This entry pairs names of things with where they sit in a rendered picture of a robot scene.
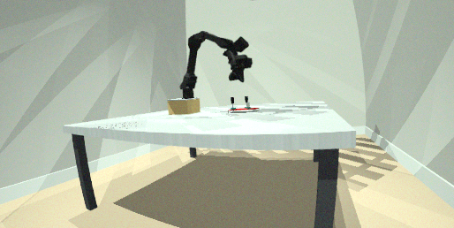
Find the red circuit board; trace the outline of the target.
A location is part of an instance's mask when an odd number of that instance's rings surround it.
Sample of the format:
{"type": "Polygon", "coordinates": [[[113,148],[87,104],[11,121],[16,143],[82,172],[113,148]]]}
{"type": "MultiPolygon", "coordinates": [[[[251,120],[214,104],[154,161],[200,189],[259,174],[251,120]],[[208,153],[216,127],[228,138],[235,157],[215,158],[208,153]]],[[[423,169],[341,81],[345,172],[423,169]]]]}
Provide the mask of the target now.
{"type": "Polygon", "coordinates": [[[246,107],[244,109],[236,109],[236,108],[233,107],[234,97],[231,97],[232,107],[231,107],[230,110],[233,110],[233,111],[235,111],[235,110],[255,110],[255,112],[256,112],[257,109],[260,110],[260,108],[251,108],[250,107],[250,103],[248,102],[248,96],[245,96],[245,101],[246,101],[246,107]]]}

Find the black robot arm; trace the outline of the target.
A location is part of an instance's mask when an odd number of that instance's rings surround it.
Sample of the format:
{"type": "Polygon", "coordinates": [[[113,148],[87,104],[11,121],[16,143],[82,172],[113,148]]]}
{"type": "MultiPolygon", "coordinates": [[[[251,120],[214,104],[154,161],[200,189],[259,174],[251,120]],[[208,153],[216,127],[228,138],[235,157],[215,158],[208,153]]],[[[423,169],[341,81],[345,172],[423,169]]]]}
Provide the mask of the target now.
{"type": "MultiPolygon", "coordinates": [[[[233,40],[228,40],[224,38],[217,37],[214,34],[209,34],[208,32],[201,31],[197,34],[194,34],[188,38],[188,47],[190,49],[190,54],[188,56],[187,71],[183,78],[182,83],[180,84],[180,89],[183,89],[183,98],[181,99],[191,99],[193,97],[193,88],[195,87],[197,76],[195,75],[195,66],[196,66],[196,57],[197,51],[200,48],[201,44],[205,40],[213,41],[221,49],[226,49],[223,53],[224,56],[229,58],[233,54],[238,54],[245,50],[249,43],[246,42],[243,37],[239,37],[235,42],[233,40]]],[[[248,61],[242,61],[244,66],[252,68],[252,59],[248,57],[248,61]]]]}

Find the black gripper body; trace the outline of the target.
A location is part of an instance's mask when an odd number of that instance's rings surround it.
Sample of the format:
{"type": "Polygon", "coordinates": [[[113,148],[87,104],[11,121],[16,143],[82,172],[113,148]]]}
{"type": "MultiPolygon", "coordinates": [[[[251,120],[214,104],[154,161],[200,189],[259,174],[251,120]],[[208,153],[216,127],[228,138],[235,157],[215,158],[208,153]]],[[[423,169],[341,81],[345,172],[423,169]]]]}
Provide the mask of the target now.
{"type": "Polygon", "coordinates": [[[237,78],[235,76],[232,76],[232,73],[234,72],[234,67],[236,66],[244,66],[244,63],[242,63],[242,61],[248,61],[248,58],[247,58],[247,55],[238,55],[238,54],[233,54],[231,56],[229,56],[229,62],[228,64],[231,65],[231,70],[232,72],[230,73],[229,75],[229,80],[237,80],[237,78]]]}

